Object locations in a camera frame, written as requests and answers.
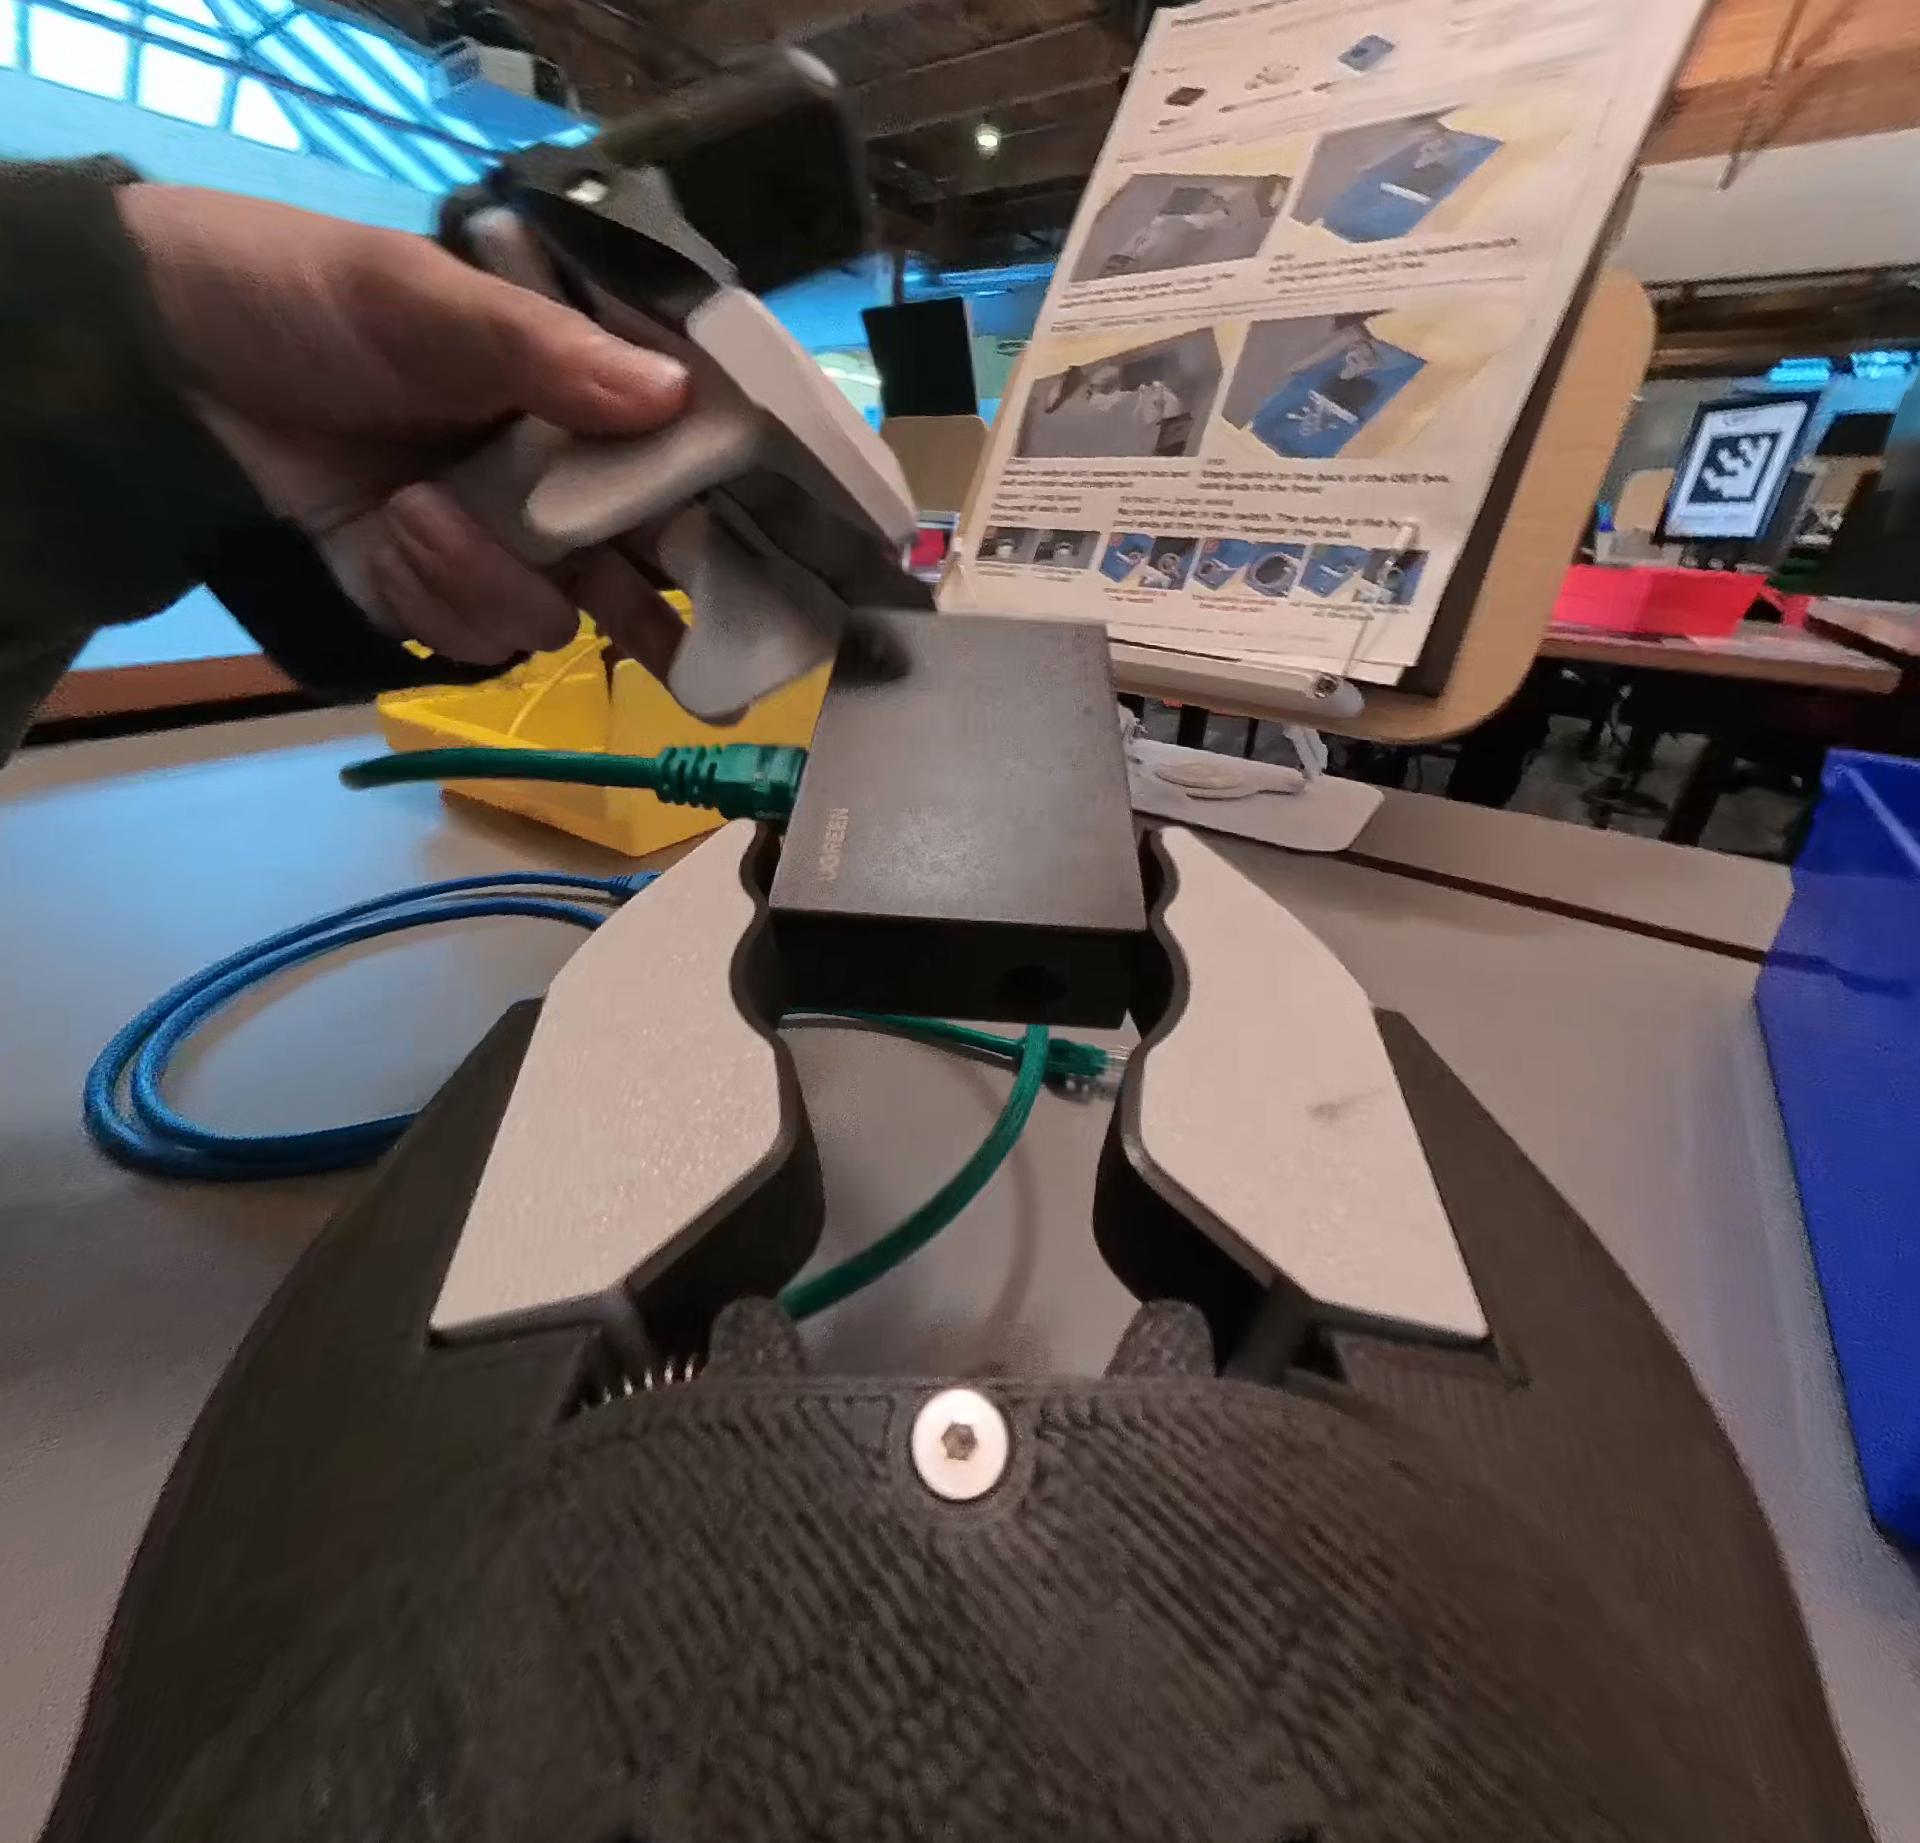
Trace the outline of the wooden background table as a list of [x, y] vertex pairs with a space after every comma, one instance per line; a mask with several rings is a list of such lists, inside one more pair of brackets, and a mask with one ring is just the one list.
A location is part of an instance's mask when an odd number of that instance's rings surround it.
[[1654, 635], [1550, 625], [1539, 659], [1808, 689], [1832, 697], [1891, 697], [1901, 672], [1869, 655], [1785, 625], [1737, 625], [1728, 635]]

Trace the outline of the person's left hand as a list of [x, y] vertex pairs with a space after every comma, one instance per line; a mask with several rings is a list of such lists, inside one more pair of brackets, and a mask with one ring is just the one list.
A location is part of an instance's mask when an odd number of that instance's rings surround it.
[[652, 435], [685, 406], [677, 362], [425, 237], [201, 188], [119, 188], [116, 213], [195, 411], [375, 634], [494, 667], [587, 618], [670, 671], [685, 627], [640, 538], [529, 567], [442, 472], [521, 416]]

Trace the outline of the white stand base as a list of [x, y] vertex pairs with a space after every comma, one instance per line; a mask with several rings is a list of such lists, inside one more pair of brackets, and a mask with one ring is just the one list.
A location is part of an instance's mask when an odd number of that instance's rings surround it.
[[1328, 772], [1320, 737], [1285, 725], [1281, 757], [1232, 757], [1203, 747], [1124, 738], [1133, 812], [1269, 850], [1339, 854], [1380, 815], [1376, 786]]

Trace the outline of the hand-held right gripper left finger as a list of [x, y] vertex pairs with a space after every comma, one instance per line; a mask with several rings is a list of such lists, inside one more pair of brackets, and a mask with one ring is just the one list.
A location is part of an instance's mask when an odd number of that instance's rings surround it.
[[592, 1330], [707, 1345], [822, 1236], [822, 1172], [765, 891], [780, 854], [730, 823], [566, 961], [442, 1273], [430, 1330]]

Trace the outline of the monitor with marker tag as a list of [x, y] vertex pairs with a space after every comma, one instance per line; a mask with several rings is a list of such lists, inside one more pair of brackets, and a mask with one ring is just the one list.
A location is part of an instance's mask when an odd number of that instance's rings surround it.
[[1654, 526], [1658, 547], [1765, 536], [1817, 414], [1815, 390], [1715, 398], [1695, 409]]

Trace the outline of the black network switch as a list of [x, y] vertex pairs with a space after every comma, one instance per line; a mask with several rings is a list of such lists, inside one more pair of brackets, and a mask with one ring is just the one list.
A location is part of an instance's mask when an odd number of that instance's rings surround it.
[[1099, 625], [885, 616], [844, 655], [765, 891], [798, 1007], [1124, 1026], [1146, 939]]

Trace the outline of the black flat panel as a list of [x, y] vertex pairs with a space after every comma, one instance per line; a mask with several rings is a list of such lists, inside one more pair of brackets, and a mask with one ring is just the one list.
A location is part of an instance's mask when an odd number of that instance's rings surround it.
[[881, 419], [976, 416], [974, 320], [966, 298], [867, 306], [859, 320], [879, 378]]

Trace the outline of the printed instruction sheet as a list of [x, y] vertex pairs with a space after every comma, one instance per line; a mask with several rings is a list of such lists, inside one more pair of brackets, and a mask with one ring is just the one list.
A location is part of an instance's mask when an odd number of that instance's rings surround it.
[[941, 608], [1409, 685], [1708, 5], [1157, 13]]

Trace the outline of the wooden document stand board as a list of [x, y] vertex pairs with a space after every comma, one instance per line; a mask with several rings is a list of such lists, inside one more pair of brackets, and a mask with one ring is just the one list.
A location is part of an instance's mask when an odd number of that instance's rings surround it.
[[1600, 227], [1410, 671], [1389, 689], [1365, 685], [1356, 714], [1331, 718], [1285, 697], [1273, 667], [1113, 643], [1120, 704], [1177, 708], [1187, 747], [1204, 741], [1208, 714], [1413, 750], [1460, 738], [1502, 709], [1546, 638], [1654, 352], [1655, 320], [1642, 286], [1605, 267], [1634, 190], [1630, 179]]

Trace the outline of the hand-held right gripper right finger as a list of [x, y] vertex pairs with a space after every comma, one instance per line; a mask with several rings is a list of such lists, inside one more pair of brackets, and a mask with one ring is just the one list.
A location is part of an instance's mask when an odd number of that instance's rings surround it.
[[1146, 942], [1096, 1252], [1212, 1345], [1493, 1338], [1374, 1003], [1195, 830], [1140, 848]]

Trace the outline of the person's left forearm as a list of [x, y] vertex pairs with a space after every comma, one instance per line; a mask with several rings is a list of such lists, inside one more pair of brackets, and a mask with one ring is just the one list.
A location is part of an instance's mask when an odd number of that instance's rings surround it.
[[209, 589], [305, 689], [395, 689], [406, 651], [188, 406], [107, 155], [3, 175], [3, 757], [97, 631]]

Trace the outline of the red plastic bin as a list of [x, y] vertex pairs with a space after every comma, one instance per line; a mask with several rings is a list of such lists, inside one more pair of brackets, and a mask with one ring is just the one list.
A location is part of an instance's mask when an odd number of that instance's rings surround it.
[[1567, 569], [1550, 625], [1633, 638], [1729, 638], [1765, 601], [1761, 576], [1737, 569], [1585, 564]]

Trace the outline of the yellow plastic bin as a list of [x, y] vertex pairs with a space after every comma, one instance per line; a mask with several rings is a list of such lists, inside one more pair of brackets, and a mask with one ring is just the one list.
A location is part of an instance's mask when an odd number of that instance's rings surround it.
[[[827, 689], [818, 667], [751, 708], [737, 725], [705, 725], [637, 662], [611, 659], [591, 619], [563, 651], [537, 655], [471, 685], [401, 689], [376, 699], [389, 753], [566, 753], [649, 757], [670, 747], [806, 747]], [[442, 779], [445, 800], [557, 828], [643, 859], [719, 828], [712, 809], [635, 788], [529, 779]]]

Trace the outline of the white ceiling projector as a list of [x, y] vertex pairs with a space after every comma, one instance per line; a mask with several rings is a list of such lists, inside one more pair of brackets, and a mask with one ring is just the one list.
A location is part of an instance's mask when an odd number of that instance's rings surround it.
[[573, 83], [552, 59], [479, 38], [453, 38], [433, 50], [430, 99], [466, 121], [503, 119], [520, 108], [554, 117], [581, 112]]

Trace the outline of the cardboard box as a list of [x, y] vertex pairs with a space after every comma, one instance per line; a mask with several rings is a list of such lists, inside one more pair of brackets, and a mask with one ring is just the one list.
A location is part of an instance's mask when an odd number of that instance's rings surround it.
[[879, 430], [892, 448], [917, 518], [960, 518], [987, 459], [989, 424], [976, 414], [888, 414]]

